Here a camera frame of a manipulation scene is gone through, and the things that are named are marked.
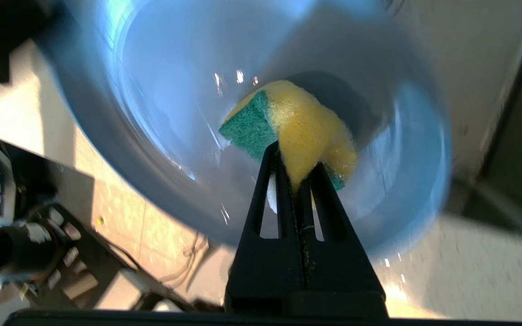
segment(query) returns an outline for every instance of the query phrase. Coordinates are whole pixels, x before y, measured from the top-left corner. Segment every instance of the sponge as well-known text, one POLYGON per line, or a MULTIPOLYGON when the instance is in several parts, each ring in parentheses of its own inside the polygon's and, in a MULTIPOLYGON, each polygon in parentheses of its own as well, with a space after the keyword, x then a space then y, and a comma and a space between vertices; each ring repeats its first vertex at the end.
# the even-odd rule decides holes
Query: sponge
POLYGON ((322 162, 336 190, 351 176, 358 155, 346 125, 313 95, 292 82, 269 83, 228 114, 219 132, 257 161, 279 141, 292 191, 322 162))

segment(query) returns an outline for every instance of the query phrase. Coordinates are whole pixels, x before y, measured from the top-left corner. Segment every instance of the blue bowl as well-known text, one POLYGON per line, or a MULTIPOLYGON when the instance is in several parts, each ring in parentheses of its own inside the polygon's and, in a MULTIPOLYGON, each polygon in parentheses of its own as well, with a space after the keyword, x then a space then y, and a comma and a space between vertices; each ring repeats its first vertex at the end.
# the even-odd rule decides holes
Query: blue bowl
MULTIPOLYGON (((370 258, 405 250, 441 208, 448 114, 379 1, 66 4, 77 23, 42 45, 83 132, 133 187, 211 239, 238 244, 259 169, 218 129, 280 79, 354 135, 361 160, 339 196, 370 258)), ((270 236, 276 218, 269 207, 265 216, 270 236)))

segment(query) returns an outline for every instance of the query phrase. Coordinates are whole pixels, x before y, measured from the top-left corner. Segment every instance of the tile floor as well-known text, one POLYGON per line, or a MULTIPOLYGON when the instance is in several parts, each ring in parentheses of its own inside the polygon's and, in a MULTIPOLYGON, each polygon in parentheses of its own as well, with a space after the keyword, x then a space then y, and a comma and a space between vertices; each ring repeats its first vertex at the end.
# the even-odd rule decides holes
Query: tile floor
MULTIPOLYGON (((155 278, 168 278, 183 270, 195 241, 201 250, 193 270, 186 272, 186 280, 203 258, 208 245, 205 237, 196 238, 194 230, 174 221, 121 179, 94 180, 57 163, 50 163, 50 174, 62 205, 128 251, 155 278)), ((168 284, 183 294, 187 281, 180 278, 168 284)))

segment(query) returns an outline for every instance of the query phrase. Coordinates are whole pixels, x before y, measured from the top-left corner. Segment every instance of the wire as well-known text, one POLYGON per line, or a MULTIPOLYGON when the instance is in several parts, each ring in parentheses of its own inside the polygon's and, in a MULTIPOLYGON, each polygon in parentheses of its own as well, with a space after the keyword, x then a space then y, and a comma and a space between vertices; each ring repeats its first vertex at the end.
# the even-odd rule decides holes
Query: wire
POLYGON ((104 240, 106 240, 106 242, 110 246, 114 247, 115 249, 117 249, 118 251, 123 253, 124 256, 126 256, 126 258, 128 258, 134 264, 134 266, 136 267, 137 270, 149 274, 149 272, 147 272, 144 268, 142 268, 141 264, 139 264, 139 262, 137 262, 136 259, 134 259, 134 257, 132 257, 132 255, 130 253, 128 253, 128 251, 126 251, 126 249, 122 248, 121 246, 118 246, 117 244, 113 243, 112 241, 110 241, 106 238, 104 238, 104 240))
POLYGON ((194 262, 197 260, 197 253, 202 250, 205 245, 207 245, 207 238, 204 237, 203 241, 199 245, 197 245, 199 236, 201 234, 199 232, 195 233, 193 243, 189 248, 184 250, 184 255, 187 257, 187 262, 182 266, 178 271, 169 274, 167 276, 163 276, 159 279, 159 281, 165 283, 176 280, 173 284, 169 284, 168 286, 172 289, 176 289, 181 286, 186 279, 189 277, 191 270, 193 269, 194 262))

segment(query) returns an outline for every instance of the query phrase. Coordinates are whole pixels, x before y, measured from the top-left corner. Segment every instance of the yellow sponge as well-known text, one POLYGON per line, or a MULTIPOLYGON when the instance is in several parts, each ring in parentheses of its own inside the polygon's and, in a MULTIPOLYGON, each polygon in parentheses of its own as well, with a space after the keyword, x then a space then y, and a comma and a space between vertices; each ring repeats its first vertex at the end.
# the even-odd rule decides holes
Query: yellow sponge
POLYGON ((344 186, 358 161, 346 125, 289 81, 269 83, 245 97, 219 131, 258 161, 265 148, 278 140, 294 194, 319 161, 336 190, 344 186))

